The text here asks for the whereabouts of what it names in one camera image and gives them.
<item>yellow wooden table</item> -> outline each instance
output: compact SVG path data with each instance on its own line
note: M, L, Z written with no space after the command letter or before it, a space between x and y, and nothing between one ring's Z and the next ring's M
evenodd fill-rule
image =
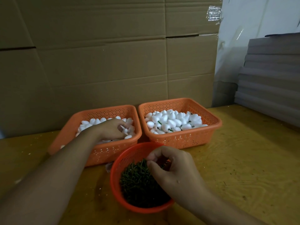
M186 149L208 186L269 224L300 224L298 128L239 105L211 108L220 117L209 144ZM0 196L48 158L58 131L0 140ZM104 165L85 168L60 224L202 224L174 204L154 215L114 199Z

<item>shiny tape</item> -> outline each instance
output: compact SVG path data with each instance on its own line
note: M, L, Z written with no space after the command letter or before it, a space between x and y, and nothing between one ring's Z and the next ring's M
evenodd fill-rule
M220 21L222 8L220 6L208 7L206 18L208 21Z

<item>white wall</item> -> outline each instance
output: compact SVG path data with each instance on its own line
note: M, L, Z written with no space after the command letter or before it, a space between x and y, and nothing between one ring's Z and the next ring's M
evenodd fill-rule
M299 8L300 0L223 0L215 82L238 82L249 39L300 32ZM213 105L225 105L221 100L232 90L227 86L214 85Z

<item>red plastic bowl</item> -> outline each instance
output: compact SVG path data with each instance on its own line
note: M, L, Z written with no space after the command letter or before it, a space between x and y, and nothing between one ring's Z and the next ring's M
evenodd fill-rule
M117 201L128 210L131 210L133 212L138 212L138 213L144 213L144 214L155 213L155 212L161 212L169 208L174 203L174 201L171 199L167 203L158 207L139 208L127 203L126 200L123 198L121 192L120 178L121 178L121 173L124 171L124 169L133 161L135 163L142 161L144 158L146 158L149 155L150 152L152 152L154 149L160 146L163 146L163 144L155 143L155 142L145 142L145 143L136 144L126 149L124 152L122 152L122 154L119 155L119 157L113 163L110 171L110 187Z

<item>basket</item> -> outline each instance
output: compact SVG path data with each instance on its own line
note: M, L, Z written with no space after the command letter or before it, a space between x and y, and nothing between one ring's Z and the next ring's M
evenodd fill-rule
M124 169L133 161L135 163L142 161L150 154L151 151L153 151L154 149L162 145L163 144L155 143L155 142L145 142L145 143L136 144L128 148L127 150L123 151L123 153L119 155L119 157L113 163L112 168L110 170L110 187L117 201L128 210L131 210L133 212L138 212L138 213L144 213L144 214L156 213L167 209L174 203L174 201L171 199L167 203L158 207L138 208L127 203L126 200L123 198L121 192L120 178L121 178L121 173L124 171Z
M187 111L191 111L192 113L196 113L201 116L202 123L208 126L161 135L151 133L147 127L145 115L149 112L168 109L177 110L178 112L186 113ZM222 121L218 117L190 98L143 103L139 105L139 115L145 134L149 137L150 141L159 142L178 149L208 143L212 138L213 132L222 126Z
M120 116L121 118L132 118L136 135L126 140L111 141L109 143L96 145L93 148L85 166L92 166L114 161L122 151L131 147L132 145L137 144L137 140L142 135L142 129L137 115L137 110L132 105L84 110L74 114L48 148L48 153L50 155L55 154L60 150L61 145L66 145L72 139L74 139L82 120L90 120L91 118L100 119L102 117L107 119L115 116Z

